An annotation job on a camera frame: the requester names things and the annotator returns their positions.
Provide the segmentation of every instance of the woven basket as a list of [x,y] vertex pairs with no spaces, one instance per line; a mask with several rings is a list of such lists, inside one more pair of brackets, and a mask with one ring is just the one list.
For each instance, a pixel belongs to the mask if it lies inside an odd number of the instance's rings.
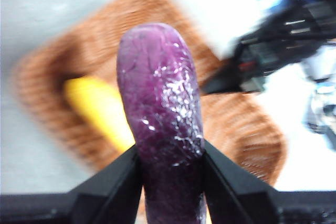
[[[195,28],[169,0],[115,0],[24,57],[14,71],[15,90],[24,107],[62,145],[96,169],[120,153],[72,110],[63,95],[63,83],[91,75],[116,87],[119,40],[128,29],[147,22],[167,23],[181,33],[194,57],[200,85],[220,67]],[[206,139],[237,164],[274,184],[286,155],[285,140],[252,96],[205,95],[201,101]]]

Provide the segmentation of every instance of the wicker basket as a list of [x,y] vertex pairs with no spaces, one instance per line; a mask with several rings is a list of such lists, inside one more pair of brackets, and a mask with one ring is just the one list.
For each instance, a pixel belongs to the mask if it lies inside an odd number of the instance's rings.
[[[96,169],[119,153],[69,106],[65,80],[97,76],[117,86],[116,55],[131,27],[163,22],[176,28],[194,57],[199,84],[220,67],[203,39],[169,0],[115,0],[66,34],[23,58],[14,71],[15,90],[24,107],[55,139]],[[286,155],[284,136],[253,96],[201,97],[205,137],[237,164],[274,184]]]

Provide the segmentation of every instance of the eggplant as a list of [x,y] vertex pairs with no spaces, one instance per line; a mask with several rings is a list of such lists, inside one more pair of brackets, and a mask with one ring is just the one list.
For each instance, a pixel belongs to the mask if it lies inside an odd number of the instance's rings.
[[167,24],[138,25],[121,38],[117,73],[148,223],[205,223],[200,95],[186,43]]

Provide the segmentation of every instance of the purple eggplant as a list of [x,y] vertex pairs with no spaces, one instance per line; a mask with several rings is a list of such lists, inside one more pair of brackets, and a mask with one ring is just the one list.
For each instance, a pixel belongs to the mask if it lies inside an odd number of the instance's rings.
[[117,71],[148,223],[205,223],[200,96],[186,43],[167,24],[136,26],[120,41]]

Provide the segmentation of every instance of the white surface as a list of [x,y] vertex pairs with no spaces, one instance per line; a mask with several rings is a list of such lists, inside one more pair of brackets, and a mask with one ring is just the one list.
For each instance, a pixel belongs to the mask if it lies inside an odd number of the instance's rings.
[[303,124],[314,84],[299,64],[288,65],[268,78],[257,99],[288,139],[288,158],[275,188],[278,190],[336,190],[336,151],[321,134]]

